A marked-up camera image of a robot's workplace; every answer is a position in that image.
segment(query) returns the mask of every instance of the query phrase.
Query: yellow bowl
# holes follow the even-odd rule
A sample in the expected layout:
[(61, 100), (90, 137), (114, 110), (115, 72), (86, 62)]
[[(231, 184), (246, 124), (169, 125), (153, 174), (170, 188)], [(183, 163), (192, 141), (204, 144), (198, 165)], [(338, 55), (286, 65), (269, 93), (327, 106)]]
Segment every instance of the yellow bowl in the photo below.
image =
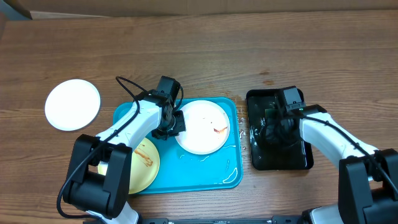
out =
[[(132, 153), (129, 194), (146, 189), (155, 180), (159, 167), (160, 157), (155, 145), (144, 138)], [(107, 168), (107, 165), (98, 165), (98, 173), (105, 175)]]

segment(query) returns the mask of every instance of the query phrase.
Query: black tray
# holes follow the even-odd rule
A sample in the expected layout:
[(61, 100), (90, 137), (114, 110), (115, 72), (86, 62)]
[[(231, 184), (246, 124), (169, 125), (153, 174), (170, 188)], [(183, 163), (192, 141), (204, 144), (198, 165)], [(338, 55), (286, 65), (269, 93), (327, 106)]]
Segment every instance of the black tray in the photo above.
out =
[[(311, 144), (297, 141), (290, 146), (268, 144), (259, 131), (265, 123), (265, 109), (276, 102), (273, 90), (250, 90), (246, 95), (251, 143), (251, 162), (257, 170), (305, 170), (313, 166)], [(304, 101), (303, 93), (298, 90)]]

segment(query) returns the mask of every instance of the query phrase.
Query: blue tray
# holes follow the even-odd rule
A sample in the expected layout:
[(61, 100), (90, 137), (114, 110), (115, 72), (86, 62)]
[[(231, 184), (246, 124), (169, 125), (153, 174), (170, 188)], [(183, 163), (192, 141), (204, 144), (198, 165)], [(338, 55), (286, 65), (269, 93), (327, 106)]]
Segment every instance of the blue tray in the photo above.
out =
[[(159, 152), (160, 169), (153, 183), (139, 194), (230, 189), (241, 182), (241, 142), (234, 102), (225, 97), (184, 99), (181, 107), (195, 100), (208, 100), (225, 110), (231, 126), (227, 141), (214, 153), (196, 155), (184, 150), (175, 138), (163, 141), (154, 139), (149, 133), (146, 138), (155, 144)], [(122, 118), (131, 106), (132, 103), (123, 103), (116, 108), (113, 123)]]

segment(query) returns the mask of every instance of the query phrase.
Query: table surface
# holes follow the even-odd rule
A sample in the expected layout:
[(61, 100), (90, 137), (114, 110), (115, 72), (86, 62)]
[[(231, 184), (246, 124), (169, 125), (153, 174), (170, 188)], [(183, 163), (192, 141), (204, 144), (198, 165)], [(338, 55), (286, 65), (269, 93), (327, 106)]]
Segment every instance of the table surface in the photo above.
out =
[[(161, 75), (174, 77), (186, 98), (226, 96), (244, 119), (244, 177), (236, 188), (132, 196), (129, 203), (144, 218), (271, 217), (336, 203), (338, 171), (315, 148), (309, 171), (252, 167), (246, 93), (296, 85), (307, 104), (322, 105), (364, 142), (394, 148), (397, 22), (398, 11), (6, 22), (0, 42), (0, 222), (81, 223), (62, 219), (55, 201), (75, 139), (110, 127), (114, 109), (131, 100), (117, 75), (146, 89), (155, 88)], [(101, 110), (82, 130), (58, 131), (45, 119), (45, 99), (72, 78), (98, 88)]]

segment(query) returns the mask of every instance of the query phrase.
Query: cable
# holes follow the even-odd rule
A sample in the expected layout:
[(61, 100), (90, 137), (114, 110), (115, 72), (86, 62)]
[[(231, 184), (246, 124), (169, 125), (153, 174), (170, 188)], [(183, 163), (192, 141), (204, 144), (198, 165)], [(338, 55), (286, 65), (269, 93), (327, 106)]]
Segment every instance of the cable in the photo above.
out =
[(182, 88), (181, 85), (180, 85), (180, 89), (181, 89), (181, 99), (180, 99), (179, 103), (176, 105), (176, 107), (173, 109), (173, 111), (177, 111), (180, 108), (182, 99), (184, 99), (184, 89)]
[(283, 118), (283, 119), (309, 119), (309, 120), (316, 121), (316, 122), (322, 123), (322, 124), (324, 124), (326, 126), (329, 126), (329, 127), (333, 128), (339, 134), (341, 134), (345, 139), (347, 139), (355, 148), (357, 148), (359, 151), (361, 151), (373, 163), (373, 165), (376, 166), (377, 170), (383, 176), (384, 180), (388, 183), (388, 185), (390, 185), (390, 187), (395, 192), (395, 194), (398, 195), (397, 187), (394, 185), (394, 183), (392, 182), (392, 180), (390, 179), (390, 177), (388, 176), (386, 171), (381, 167), (381, 165), (373, 158), (372, 155), (370, 155), (368, 152), (366, 152), (358, 143), (356, 143), (354, 140), (352, 140), (340, 128), (336, 127), (335, 125), (333, 125), (333, 124), (331, 124), (331, 123), (329, 123), (327, 121), (324, 121), (324, 120), (321, 120), (321, 119), (318, 119), (318, 118), (309, 117), (309, 116), (293, 116), (293, 117)]
[(129, 90), (127, 89), (126, 86), (124, 86), (120, 80), (124, 80), (126, 82), (129, 82), (133, 85), (135, 85), (136, 87), (140, 88), (142, 91), (147, 92), (143, 87), (139, 86), (137, 83), (134, 83), (130, 80), (128, 80), (127, 78), (123, 78), (123, 77), (116, 77), (116, 81), (118, 81), (118, 83), (132, 96), (132, 98), (134, 99), (134, 101), (137, 104), (137, 110), (136, 112), (133, 114), (133, 116), (127, 120), (119, 129), (114, 130), (114, 132), (107, 137), (104, 141), (101, 141), (97, 147), (95, 147), (88, 155), (87, 157), (85, 157), (85, 159), (83, 159), (83, 161), (76, 167), (76, 169), (71, 173), (71, 175), (69, 176), (69, 178), (65, 181), (65, 183), (62, 185), (61, 190), (58, 194), (57, 197), (57, 210), (58, 213), (64, 217), (64, 218), (94, 218), (94, 219), (99, 219), (100, 217), (96, 216), (96, 215), (68, 215), (65, 212), (62, 211), (61, 208), (61, 199), (62, 199), (62, 195), (63, 195), (63, 191), (65, 190), (65, 187), (67, 184), (69, 184), (69, 182), (71, 181), (72, 177), (76, 174), (77, 170), (80, 169), (83, 165), (85, 165), (88, 161), (90, 161), (92, 158), (94, 158), (94, 156), (96, 155), (96, 153), (102, 149), (106, 143), (108, 143), (108, 141), (110, 141), (113, 137), (115, 137), (116, 135), (118, 135), (127, 125), (129, 125), (134, 118), (136, 118), (136, 116), (139, 114), (139, 100), (136, 98), (136, 96)]

